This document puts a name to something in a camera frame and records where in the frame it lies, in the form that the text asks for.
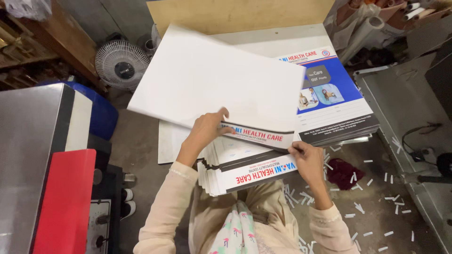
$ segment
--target white table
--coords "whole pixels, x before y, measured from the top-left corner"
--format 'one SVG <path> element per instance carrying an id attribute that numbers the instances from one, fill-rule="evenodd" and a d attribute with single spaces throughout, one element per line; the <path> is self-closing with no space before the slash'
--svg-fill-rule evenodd
<path id="1" fill-rule="evenodd" d="M 239 49 L 270 58 L 324 46 L 333 47 L 323 24 L 222 33 L 211 35 L 211 37 Z M 188 128 L 160 120 L 157 163 L 174 162 L 180 145 L 189 133 Z"/>

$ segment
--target fan grille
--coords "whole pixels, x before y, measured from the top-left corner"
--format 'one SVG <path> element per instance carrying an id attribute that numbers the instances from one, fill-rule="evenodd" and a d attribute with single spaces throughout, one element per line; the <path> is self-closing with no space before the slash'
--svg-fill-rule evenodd
<path id="1" fill-rule="evenodd" d="M 115 72 L 115 66 L 125 62 L 130 64 L 135 73 L 128 79 L 121 78 Z M 104 44 L 96 54 L 95 67 L 99 77 L 108 85 L 122 89 L 134 90 L 150 62 L 149 57 L 138 46 L 122 40 Z"/>

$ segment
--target beige kurta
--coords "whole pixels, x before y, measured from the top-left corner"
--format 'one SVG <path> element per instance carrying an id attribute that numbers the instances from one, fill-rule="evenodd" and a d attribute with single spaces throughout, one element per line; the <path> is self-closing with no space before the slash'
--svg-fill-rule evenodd
<path id="1" fill-rule="evenodd" d="M 176 253 L 175 230 L 190 204 L 193 189 L 188 232 L 190 253 L 207 254 L 237 195 L 210 197 L 196 184 L 197 179 L 197 171 L 173 163 L 140 229 L 134 254 Z M 251 187 L 245 203 L 253 213 L 258 241 L 263 241 L 275 254 L 300 254 L 298 223 L 282 187 L 281 180 Z M 323 254 L 359 253 L 336 206 L 324 211 L 309 209 L 311 232 Z"/>

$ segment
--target stack of folders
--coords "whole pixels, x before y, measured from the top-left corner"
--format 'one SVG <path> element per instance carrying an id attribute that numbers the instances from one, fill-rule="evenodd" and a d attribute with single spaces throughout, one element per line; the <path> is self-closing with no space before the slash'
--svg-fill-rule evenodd
<path id="1" fill-rule="evenodd" d="M 306 78 L 299 92 L 295 139 L 326 146 L 377 131 L 378 119 L 332 47 L 278 59 L 306 67 Z"/>
<path id="2" fill-rule="evenodd" d="M 210 143 L 201 157 L 197 164 L 199 185 L 211 196 L 298 173 L 290 154 L 224 136 Z"/>

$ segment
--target sleeve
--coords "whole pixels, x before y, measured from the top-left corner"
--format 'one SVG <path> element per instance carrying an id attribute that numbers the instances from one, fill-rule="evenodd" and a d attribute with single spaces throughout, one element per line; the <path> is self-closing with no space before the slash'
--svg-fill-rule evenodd
<path id="1" fill-rule="evenodd" d="M 336 205 L 323 211 L 309 207 L 309 219 L 309 227 L 322 254 L 359 254 Z"/>
<path id="2" fill-rule="evenodd" d="M 176 227 L 190 204 L 197 179 L 197 171 L 177 161 L 173 163 L 155 197 L 146 223 L 140 229 L 134 254 L 176 253 Z"/>

